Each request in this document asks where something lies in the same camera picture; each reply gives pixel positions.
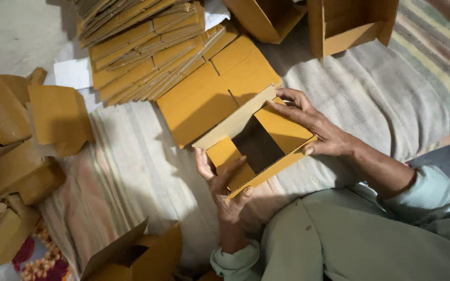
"shirt cuff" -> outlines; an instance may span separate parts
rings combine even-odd
[[[259,259],[259,243],[249,240],[249,245],[233,254],[222,252],[219,247],[211,253],[211,266],[220,277],[241,274],[253,267]]]
[[[416,181],[410,189],[378,202],[402,220],[415,222],[431,210],[445,206],[449,197],[449,178],[439,168],[426,165],[416,169]]]

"corrugated edge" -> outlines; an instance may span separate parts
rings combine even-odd
[[[263,169],[261,172],[259,172],[256,176],[250,178],[247,182],[245,182],[243,185],[241,185],[240,187],[236,188],[234,191],[232,191],[229,195],[227,195],[225,198],[223,198],[222,200],[225,200],[227,198],[229,198],[230,196],[232,196],[234,194],[234,192],[236,192],[237,190],[241,189],[243,186],[245,186],[246,184],[248,184],[250,181],[252,181],[255,177],[257,177],[259,174],[263,173],[265,170],[267,170],[268,168],[270,168],[272,165],[274,165],[275,163],[279,162],[282,158],[286,157],[287,155],[289,155],[291,152],[300,149],[303,145],[305,145],[309,140],[311,140],[314,137],[318,137],[318,135],[313,135],[310,138],[307,138],[306,140],[304,140],[300,145],[298,145],[296,148],[294,148],[293,150],[289,151],[288,153],[286,153],[284,156],[282,156],[281,158],[279,158],[277,161],[275,161],[274,163],[270,164],[268,167],[266,167],[265,169]]]

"fingernail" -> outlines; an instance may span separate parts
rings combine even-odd
[[[251,194],[253,194],[253,187],[247,187],[246,189],[244,189],[244,194],[246,196],[251,196]]]
[[[305,156],[309,156],[312,153],[314,153],[314,148],[307,148],[307,150],[305,151]]]

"light green shirt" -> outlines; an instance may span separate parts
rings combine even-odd
[[[225,280],[450,280],[450,180],[417,170],[402,194],[376,202],[363,184],[308,195],[279,211],[259,244],[218,248]]]

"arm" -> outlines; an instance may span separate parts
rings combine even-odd
[[[252,270],[259,259],[259,244],[246,238],[239,219],[254,188],[247,187],[233,199],[223,200],[230,193],[227,189],[228,182],[244,165],[246,157],[234,161],[220,175],[214,172],[205,150],[196,148],[196,162],[197,171],[208,182],[218,209],[221,247],[211,254],[211,266],[225,280],[260,280],[260,276]]]
[[[344,132],[317,111],[307,96],[293,89],[277,95],[292,105],[269,103],[276,111],[318,135],[305,145],[305,155],[341,156],[378,193],[378,201],[401,221],[450,240],[450,180],[436,167],[415,171]]]

